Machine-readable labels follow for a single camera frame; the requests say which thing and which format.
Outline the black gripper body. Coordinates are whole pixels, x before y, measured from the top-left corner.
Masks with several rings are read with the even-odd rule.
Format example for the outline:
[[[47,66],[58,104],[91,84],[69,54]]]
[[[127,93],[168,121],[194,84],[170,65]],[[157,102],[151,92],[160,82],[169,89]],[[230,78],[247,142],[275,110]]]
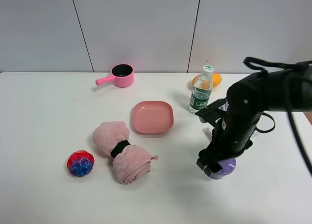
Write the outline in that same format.
[[[211,163],[237,158],[252,145],[250,137],[259,121],[259,112],[251,110],[248,103],[236,106],[229,104],[227,99],[218,99],[196,115],[207,122],[208,115],[224,105],[227,105],[227,110],[215,126],[211,142],[198,154],[196,164],[201,170]]]

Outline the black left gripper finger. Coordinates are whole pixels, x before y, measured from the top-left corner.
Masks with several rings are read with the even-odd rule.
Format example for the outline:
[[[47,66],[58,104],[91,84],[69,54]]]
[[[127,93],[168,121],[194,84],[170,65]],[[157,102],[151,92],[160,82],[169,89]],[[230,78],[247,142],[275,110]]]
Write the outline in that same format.
[[[206,175],[214,175],[218,174],[222,170],[222,166],[219,163],[211,163],[209,165],[204,166],[204,173]]]

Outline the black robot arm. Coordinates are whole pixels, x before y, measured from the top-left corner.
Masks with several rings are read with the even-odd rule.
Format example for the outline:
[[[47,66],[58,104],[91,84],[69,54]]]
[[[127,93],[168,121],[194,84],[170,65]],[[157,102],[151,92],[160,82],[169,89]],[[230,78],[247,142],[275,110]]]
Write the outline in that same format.
[[[196,115],[213,126],[212,140],[198,154],[197,166],[210,178],[232,173],[231,165],[249,149],[252,134],[267,111],[284,111],[301,156],[311,171],[312,164],[296,129],[293,112],[312,109],[312,63],[268,62],[246,57],[244,64],[255,72],[234,83],[223,99],[199,110]]]

